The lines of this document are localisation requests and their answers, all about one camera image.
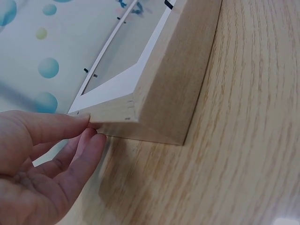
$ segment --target fingernail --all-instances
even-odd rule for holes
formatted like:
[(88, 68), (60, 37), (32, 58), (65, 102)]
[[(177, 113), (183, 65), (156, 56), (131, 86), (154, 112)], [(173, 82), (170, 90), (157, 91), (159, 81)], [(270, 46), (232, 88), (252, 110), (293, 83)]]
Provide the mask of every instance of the fingernail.
[(80, 119), (90, 119), (90, 113), (82, 113), (82, 114), (79, 114), (76, 116), (77, 118), (80, 118)]

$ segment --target finger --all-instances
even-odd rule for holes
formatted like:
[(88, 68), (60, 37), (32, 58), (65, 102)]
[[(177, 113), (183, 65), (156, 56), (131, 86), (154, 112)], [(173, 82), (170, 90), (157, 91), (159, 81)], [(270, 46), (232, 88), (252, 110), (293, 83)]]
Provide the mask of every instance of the finger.
[(90, 139), (96, 134), (96, 130), (92, 128), (86, 129), (82, 135), (71, 139), (66, 146), (54, 157), (53, 160), (45, 162), (36, 167), (37, 171), (53, 178), (59, 173), (67, 170), (76, 151), (84, 149)]
[(72, 117), (65, 114), (21, 111), (4, 113), (7, 113), (14, 123), (23, 125), (24, 135), (30, 135), (33, 146), (76, 137), (87, 128), (90, 120), (90, 115)]
[(0, 174), (14, 176), (32, 153), (33, 146), (76, 137), (88, 124), (89, 116), (20, 111), (0, 113)]
[(30, 158), (32, 161), (35, 161), (36, 159), (40, 158), (44, 154), (46, 154), (51, 148), (53, 148), (58, 142), (48, 142), (48, 143), (42, 143), (37, 144), (33, 147), (32, 153), (30, 155)]
[(34, 168), (32, 160), (30, 158), (26, 159), (25, 162), (22, 164), (20, 171), (27, 172), (28, 170)]
[(103, 153), (106, 137), (102, 134), (93, 136), (81, 156), (69, 168), (55, 177), (65, 193), (69, 205), (73, 205), (85, 183), (94, 173)]

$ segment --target hand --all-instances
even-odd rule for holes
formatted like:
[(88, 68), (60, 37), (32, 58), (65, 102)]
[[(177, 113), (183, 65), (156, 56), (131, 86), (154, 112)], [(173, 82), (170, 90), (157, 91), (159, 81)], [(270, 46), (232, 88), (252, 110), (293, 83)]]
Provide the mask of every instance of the hand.
[[(90, 117), (0, 113), (0, 225), (60, 221), (95, 171), (106, 137), (87, 128)], [(32, 162), (70, 139), (49, 162)]]

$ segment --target black mark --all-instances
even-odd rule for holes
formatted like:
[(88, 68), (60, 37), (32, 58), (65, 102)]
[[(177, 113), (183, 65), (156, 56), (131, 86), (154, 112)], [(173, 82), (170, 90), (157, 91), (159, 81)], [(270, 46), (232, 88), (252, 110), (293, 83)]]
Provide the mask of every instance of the black mark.
[(173, 9), (172, 4), (168, 0), (165, 0), (165, 5), (168, 6), (171, 10)]
[[(120, 18), (120, 17), (117, 17), (117, 19), (120, 20), (121, 18)], [(126, 21), (124, 21), (124, 23), (126, 23)]]

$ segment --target light wood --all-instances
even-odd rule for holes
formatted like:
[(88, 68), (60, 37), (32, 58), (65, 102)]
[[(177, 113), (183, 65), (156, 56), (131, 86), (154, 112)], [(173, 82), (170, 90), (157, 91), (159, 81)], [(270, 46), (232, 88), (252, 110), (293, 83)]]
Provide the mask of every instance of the light wood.
[(223, 0), (185, 146), (111, 139), (60, 224), (272, 225), (299, 209), (300, 2)]
[(102, 124), (99, 132), (106, 135), (182, 145), (203, 82), (220, 7), (221, 0), (177, 0), (135, 91), (73, 114), (91, 113), (93, 126)]

